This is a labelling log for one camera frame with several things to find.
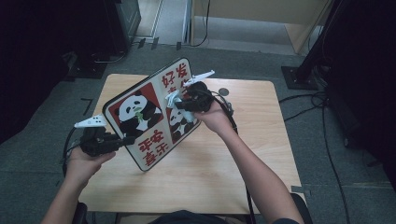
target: gray carpet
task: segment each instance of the gray carpet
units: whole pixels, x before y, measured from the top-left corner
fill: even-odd
[[[28,126],[0,146],[0,223],[37,223],[63,181],[60,159],[65,138],[77,121],[92,115],[109,74],[151,74],[178,57],[187,57],[194,74],[216,71],[213,77],[270,80],[278,99],[314,93],[288,90],[280,66],[298,66],[303,57],[150,45],[134,46],[124,59],[109,64],[102,79],[61,82],[39,107]],[[93,99],[87,115],[83,115]],[[311,107],[310,98],[281,105],[284,118]],[[396,223],[396,197],[382,167],[362,149],[344,148],[343,134],[329,107],[324,110],[327,139],[346,198],[350,223]],[[291,148],[314,223],[347,223],[346,210],[326,152],[322,110],[286,122]],[[112,223],[114,214],[97,213],[97,223]]]

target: floor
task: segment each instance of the floor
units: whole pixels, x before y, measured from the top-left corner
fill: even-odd
[[[142,22],[136,34],[136,40],[146,38],[152,43],[158,38],[158,44],[176,45],[183,41],[183,27],[186,23],[187,1],[185,0],[141,0],[139,1]],[[205,18],[195,17],[194,45],[200,44],[206,34]],[[305,43],[300,55],[306,55],[312,47],[320,27],[313,32]],[[207,26],[207,38],[199,48],[231,49],[296,55],[285,25],[277,22],[242,21],[233,19],[210,18]]]

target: small round object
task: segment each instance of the small round object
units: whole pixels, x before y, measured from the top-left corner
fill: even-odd
[[[225,88],[219,89],[219,94],[220,94],[221,96],[227,96],[229,93],[230,93],[230,92],[229,92],[227,89],[225,89]]]

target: panda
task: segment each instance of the panda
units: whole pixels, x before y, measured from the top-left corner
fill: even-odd
[[[196,121],[197,120],[193,122],[187,122],[180,110],[173,108],[169,118],[173,141],[176,142],[181,136],[183,136],[183,134],[189,132]]]
[[[152,128],[163,115],[159,107],[142,95],[142,91],[136,91],[124,100],[115,114],[120,119],[120,130],[124,137],[135,138]]]

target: forearm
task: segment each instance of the forearm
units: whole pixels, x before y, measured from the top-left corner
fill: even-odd
[[[270,223],[281,217],[303,223],[282,180],[232,129],[223,130],[219,136],[230,150],[253,201],[264,217]]]
[[[41,223],[72,223],[81,191],[65,180]]]

